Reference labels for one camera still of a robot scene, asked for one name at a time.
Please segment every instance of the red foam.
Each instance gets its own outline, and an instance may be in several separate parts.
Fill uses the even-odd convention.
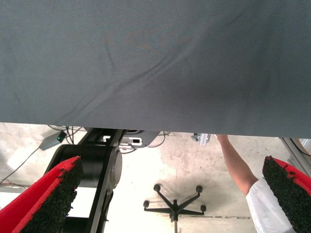
[[[273,160],[288,172],[288,178],[294,177],[293,182],[302,187],[311,196],[311,178],[309,176],[282,160],[275,158]]]
[[[73,168],[79,156],[67,159],[45,174],[27,190],[21,193],[6,207],[0,210],[0,229],[2,233],[18,233],[32,219],[52,191],[60,184],[58,178]]]

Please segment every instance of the white sleeve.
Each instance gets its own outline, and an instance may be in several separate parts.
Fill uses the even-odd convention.
[[[265,179],[253,184],[246,200],[258,233],[295,232]]]

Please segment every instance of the gray fabric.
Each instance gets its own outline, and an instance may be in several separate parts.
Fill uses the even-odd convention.
[[[0,121],[311,137],[309,0],[0,3]]]

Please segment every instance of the human arm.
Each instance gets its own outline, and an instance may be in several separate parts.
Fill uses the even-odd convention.
[[[217,135],[217,139],[222,147],[225,164],[230,176],[237,187],[246,196],[249,189],[258,179],[254,176],[249,166],[231,145],[227,135]]]

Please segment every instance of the chair leg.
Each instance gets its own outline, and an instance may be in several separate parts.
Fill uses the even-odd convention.
[[[163,196],[163,194],[162,193],[160,193],[160,191],[157,191],[157,193],[160,195],[160,197],[164,200],[164,202],[168,205],[168,207],[173,211],[173,204],[172,203],[170,203],[170,201],[169,200],[167,200],[166,199],[166,197],[165,196]]]
[[[150,208],[150,209],[145,208],[144,211],[164,213],[164,214],[171,214],[172,213],[170,208]]]
[[[182,209],[184,209],[186,206],[188,206],[189,204],[193,203],[196,199],[198,199],[200,197],[200,194],[198,193],[196,196],[194,196],[193,198],[190,198],[189,200],[185,201],[184,203],[180,204],[178,206],[178,212],[180,212]]]
[[[181,210],[179,212],[180,215],[204,215],[204,212],[196,212],[192,210]]]

